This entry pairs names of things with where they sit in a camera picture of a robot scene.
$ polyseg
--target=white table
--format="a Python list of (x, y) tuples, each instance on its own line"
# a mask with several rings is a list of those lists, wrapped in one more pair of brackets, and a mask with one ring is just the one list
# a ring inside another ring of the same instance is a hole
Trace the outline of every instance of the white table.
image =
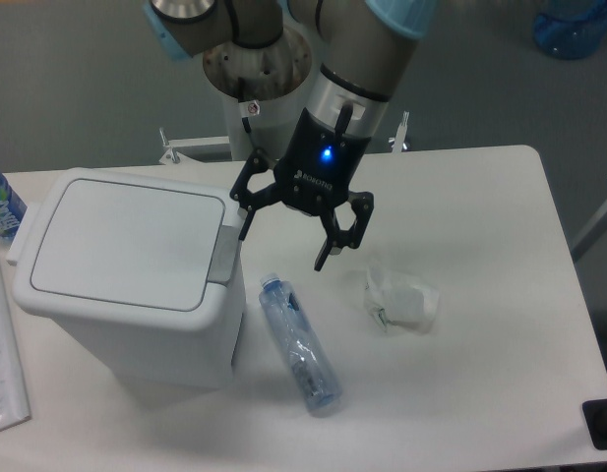
[[(229, 187), (240, 167), (118, 170)], [(8, 177), (31, 202), (59, 174)], [(369, 229), (321, 273), (312, 269), (320, 221), (282, 205), (258, 212), (242, 251), (248, 310), (227, 389), (117, 379), (52, 321), (13, 305), (33, 419), (0, 434), (0, 472), (445, 472), (607, 460), (580, 408), (607, 397), (607, 377), (536, 152), (371, 155), (352, 188), (375, 194)], [(384, 334), (365, 314), (374, 254), (441, 290), (429, 333)], [(14, 270), (4, 271), (9, 286)], [(342, 382), (342, 408), (329, 418), (306, 412), (277, 355), (257, 301), (270, 271), (293, 282)]]

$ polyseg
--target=plastic water bottle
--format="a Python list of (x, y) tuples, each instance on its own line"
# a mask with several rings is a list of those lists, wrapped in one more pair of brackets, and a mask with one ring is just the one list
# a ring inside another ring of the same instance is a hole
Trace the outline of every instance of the plastic water bottle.
[(262, 278), (260, 303), (308, 410), (330, 405), (342, 390), (292, 285), (271, 273)]
[(533, 24), (537, 46), (559, 59), (593, 54), (606, 32), (607, 0), (550, 0)]
[(26, 213), (26, 204), (12, 190), (0, 172), (0, 238), (12, 240)]

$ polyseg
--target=bottle label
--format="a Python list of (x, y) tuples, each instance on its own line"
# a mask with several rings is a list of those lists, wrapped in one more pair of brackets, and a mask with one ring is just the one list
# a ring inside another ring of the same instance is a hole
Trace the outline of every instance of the bottle label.
[(17, 232), (23, 218), (25, 207), (21, 202), (0, 201), (0, 236), (12, 237)]

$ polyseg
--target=bottle cap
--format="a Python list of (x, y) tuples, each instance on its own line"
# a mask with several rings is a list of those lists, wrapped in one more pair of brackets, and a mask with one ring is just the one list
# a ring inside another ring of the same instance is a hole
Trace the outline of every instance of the bottle cap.
[(268, 275), (264, 275), (261, 279), (260, 279), (260, 283), (262, 284), (262, 288), (266, 288), (266, 286), (272, 282), (279, 282), (279, 276), (274, 273), (271, 272)]

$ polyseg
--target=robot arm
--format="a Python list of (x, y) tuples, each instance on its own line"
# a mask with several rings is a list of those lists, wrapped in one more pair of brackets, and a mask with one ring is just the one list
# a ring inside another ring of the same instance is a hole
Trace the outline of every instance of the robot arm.
[[(255, 212), (277, 202), (320, 217), (327, 233), (314, 267), (320, 270), (329, 254), (338, 254), (344, 247), (356, 249), (362, 241), (373, 211), (373, 195), (352, 192), (349, 183), (417, 41), (425, 34), (436, 0), (280, 3), (296, 21), (316, 30), (328, 42), (328, 57), (285, 155), (267, 156), (256, 147), (230, 195), (248, 213), (240, 239), (245, 238)], [(176, 13), (169, 5), (179, 7)], [(178, 18), (178, 12), (191, 10), (189, 6), (194, 8), (193, 13), (185, 17), (197, 19), (193, 23)], [(274, 0), (152, 0), (158, 18), (189, 55), (227, 40), (242, 47), (270, 47), (278, 41), (282, 29), (275, 7)], [(234, 16), (237, 29), (231, 26)], [(250, 192), (251, 177), (270, 169), (274, 183)], [(335, 217), (335, 209), (345, 202), (355, 213), (353, 224), (346, 230), (338, 226)]]

